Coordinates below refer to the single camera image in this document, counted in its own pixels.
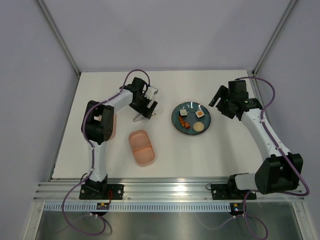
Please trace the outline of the pink lunch box lid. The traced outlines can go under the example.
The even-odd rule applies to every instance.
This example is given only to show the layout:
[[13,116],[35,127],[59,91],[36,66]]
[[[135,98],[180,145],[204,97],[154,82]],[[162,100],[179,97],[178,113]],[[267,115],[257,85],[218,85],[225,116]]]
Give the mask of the pink lunch box lid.
[[117,129],[117,114],[115,113],[113,116],[113,127],[112,127],[112,134],[110,136],[110,140],[112,140],[115,137],[116,129]]

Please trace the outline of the cucumber sushi roll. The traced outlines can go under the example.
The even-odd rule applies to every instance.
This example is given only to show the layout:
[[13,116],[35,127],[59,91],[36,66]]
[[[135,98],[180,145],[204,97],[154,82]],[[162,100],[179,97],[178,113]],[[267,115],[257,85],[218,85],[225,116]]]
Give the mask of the cucumber sushi roll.
[[188,116],[188,111],[184,108],[180,109],[178,113],[181,118],[186,118]]

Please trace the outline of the white cat paw tongs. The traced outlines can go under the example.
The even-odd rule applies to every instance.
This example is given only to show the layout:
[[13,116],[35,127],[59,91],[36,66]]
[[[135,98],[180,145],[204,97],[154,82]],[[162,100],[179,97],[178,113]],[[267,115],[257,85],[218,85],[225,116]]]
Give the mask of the white cat paw tongs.
[[[159,115],[163,112],[164,110],[161,108],[161,109],[158,109],[158,110],[155,110],[152,114],[151,114],[151,117],[154,117],[156,115]],[[141,114],[138,114],[134,119],[133,119],[133,122],[134,123],[138,123],[140,121],[144,121],[144,120],[149,120],[148,118],[144,117],[143,115]]]

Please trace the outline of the pink divided lunch box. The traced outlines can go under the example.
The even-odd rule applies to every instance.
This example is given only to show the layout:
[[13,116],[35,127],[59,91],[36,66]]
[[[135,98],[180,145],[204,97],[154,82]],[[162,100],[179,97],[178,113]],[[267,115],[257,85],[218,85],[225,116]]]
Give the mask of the pink divided lunch box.
[[149,135],[145,130],[140,129],[130,133],[128,140],[134,161],[137,165],[146,167],[155,161],[155,151]]

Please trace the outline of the orange salmon sushi roll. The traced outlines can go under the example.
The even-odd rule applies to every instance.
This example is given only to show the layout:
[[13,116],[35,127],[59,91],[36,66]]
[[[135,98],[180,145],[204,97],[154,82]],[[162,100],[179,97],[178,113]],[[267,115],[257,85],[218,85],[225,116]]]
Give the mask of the orange salmon sushi roll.
[[195,115],[198,119],[201,119],[201,118],[204,118],[205,117],[205,113],[200,109],[200,110],[197,110],[195,112]]

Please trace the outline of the right aluminium frame post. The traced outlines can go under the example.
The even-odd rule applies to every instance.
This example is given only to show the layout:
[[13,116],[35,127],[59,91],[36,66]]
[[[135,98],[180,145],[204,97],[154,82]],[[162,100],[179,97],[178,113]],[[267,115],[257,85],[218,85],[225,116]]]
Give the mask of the right aluminium frame post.
[[278,23],[275,26],[265,48],[263,49],[257,63],[255,64],[254,68],[251,70],[251,74],[256,76],[258,72],[262,69],[267,57],[271,53],[273,47],[277,43],[278,38],[280,37],[282,31],[284,30],[290,16],[292,15],[294,9],[298,5],[299,0],[290,0],[287,4],[285,10],[283,11]]

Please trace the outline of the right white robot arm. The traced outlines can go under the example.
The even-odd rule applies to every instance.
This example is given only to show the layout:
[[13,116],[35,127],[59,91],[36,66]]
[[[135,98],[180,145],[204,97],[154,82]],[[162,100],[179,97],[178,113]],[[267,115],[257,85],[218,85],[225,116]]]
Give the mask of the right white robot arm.
[[228,195],[239,198],[245,191],[257,191],[263,195],[296,196],[294,191],[303,182],[303,158],[292,153],[278,138],[265,116],[267,107],[257,98],[249,97],[246,77],[220,86],[209,106],[230,119],[237,117],[251,134],[263,160],[255,173],[231,175],[227,181]]

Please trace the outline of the aluminium mounting rail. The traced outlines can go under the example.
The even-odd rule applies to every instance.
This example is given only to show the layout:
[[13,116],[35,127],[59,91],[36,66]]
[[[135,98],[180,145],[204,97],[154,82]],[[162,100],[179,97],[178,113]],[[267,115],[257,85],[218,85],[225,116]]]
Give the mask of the aluminium mounting rail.
[[[122,202],[211,202],[209,184],[225,184],[227,177],[108,178],[124,185]],[[54,178],[37,185],[34,202],[61,202],[79,184],[77,178]]]

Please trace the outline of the left aluminium frame post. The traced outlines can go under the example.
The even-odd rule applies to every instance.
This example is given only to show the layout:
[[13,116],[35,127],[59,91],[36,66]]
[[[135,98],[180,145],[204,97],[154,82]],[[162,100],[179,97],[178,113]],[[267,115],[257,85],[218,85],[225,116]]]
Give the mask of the left aluminium frame post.
[[43,15],[43,18],[45,22],[48,24],[48,27],[50,28],[52,34],[54,35],[55,39],[57,40],[58,45],[60,46],[63,54],[65,55],[67,61],[69,62],[71,68],[73,69],[73,72],[79,79],[81,76],[81,71],[70,51],[68,48],[68,45],[66,44],[63,35],[61,31],[58,28],[58,25],[49,9],[47,6],[47,3],[45,0],[35,0],[35,4],[38,6],[41,14]]

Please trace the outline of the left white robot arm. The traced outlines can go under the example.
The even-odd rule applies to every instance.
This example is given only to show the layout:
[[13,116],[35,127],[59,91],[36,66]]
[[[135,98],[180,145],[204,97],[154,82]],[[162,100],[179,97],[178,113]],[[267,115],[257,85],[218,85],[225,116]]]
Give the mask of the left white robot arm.
[[82,121],[81,132],[87,141],[91,152],[91,166],[88,179],[95,182],[90,193],[97,199],[103,199],[108,194],[108,186],[102,183],[107,177],[106,148],[114,131],[115,114],[129,106],[140,116],[150,119],[158,104],[153,97],[158,89],[143,79],[135,77],[132,83],[123,85],[106,100],[87,103]]

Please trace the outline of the aluminium frame post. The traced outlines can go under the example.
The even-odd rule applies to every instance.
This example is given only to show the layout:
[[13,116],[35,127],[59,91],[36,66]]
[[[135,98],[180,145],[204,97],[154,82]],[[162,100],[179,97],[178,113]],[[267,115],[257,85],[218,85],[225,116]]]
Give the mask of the aluminium frame post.
[[50,28],[52,34],[54,35],[55,39],[57,40],[58,45],[60,46],[63,54],[65,55],[67,61],[69,62],[71,68],[73,69],[73,72],[79,79],[81,76],[81,71],[70,51],[68,48],[68,45],[66,44],[63,35],[61,31],[58,28],[58,25],[49,9],[47,6],[47,3],[45,0],[35,0],[35,4],[38,6],[41,14],[43,15],[43,18],[45,22],[48,24],[48,27]]
[[294,9],[298,5],[299,0],[290,0],[287,4],[285,10],[283,11],[278,23],[275,26],[265,48],[263,49],[257,63],[255,64],[254,68],[251,70],[251,74],[256,76],[258,72],[262,69],[267,57],[271,53],[273,47],[277,43],[278,38],[280,37],[282,31],[284,30],[290,16],[292,15]]

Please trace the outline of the beige steamed bun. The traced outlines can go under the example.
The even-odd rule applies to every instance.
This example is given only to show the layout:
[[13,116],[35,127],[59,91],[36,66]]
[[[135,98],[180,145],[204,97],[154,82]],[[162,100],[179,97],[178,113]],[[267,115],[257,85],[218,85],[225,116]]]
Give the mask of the beige steamed bun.
[[202,122],[197,121],[193,124],[192,128],[195,132],[199,133],[205,129],[205,125]]

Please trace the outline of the blue ceramic plate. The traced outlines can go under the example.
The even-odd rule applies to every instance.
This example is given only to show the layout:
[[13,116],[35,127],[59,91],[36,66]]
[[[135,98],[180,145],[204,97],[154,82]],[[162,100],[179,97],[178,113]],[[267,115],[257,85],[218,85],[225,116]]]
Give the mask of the blue ceramic plate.
[[[186,129],[184,126],[181,125],[181,123],[179,121],[179,110],[180,109],[187,110],[188,115],[187,115],[187,117],[184,117],[183,120],[184,120],[184,123],[185,122],[189,123],[190,129]],[[195,114],[195,112],[198,110],[202,110],[205,113],[205,117],[198,119]],[[173,109],[173,111],[171,113],[171,122],[172,122],[174,128],[178,132],[180,132],[181,134],[184,134],[187,136],[198,136],[210,128],[212,119],[211,119],[211,115],[210,115],[209,111],[207,110],[207,108],[204,105],[202,105],[198,102],[194,102],[194,101],[185,101],[185,102],[178,104]],[[196,132],[193,130],[193,125],[196,122],[202,122],[204,124],[203,131]]]

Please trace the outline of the long brown sausage piece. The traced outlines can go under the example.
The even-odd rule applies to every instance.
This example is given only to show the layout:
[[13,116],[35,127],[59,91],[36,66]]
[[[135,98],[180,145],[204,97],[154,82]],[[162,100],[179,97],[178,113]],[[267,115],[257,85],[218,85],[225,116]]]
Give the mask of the long brown sausage piece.
[[180,121],[181,125],[184,127],[185,126],[185,122],[184,122],[183,118],[181,116],[179,116],[178,118],[179,118],[179,121]]

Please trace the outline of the short red sausage piece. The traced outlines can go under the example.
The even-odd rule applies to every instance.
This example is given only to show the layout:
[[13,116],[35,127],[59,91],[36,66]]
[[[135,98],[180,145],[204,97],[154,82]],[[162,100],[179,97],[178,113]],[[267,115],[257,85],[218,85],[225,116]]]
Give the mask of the short red sausage piece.
[[185,123],[184,123],[184,127],[185,127],[187,130],[190,129],[189,123],[188,123],[188,122],[185,122]]

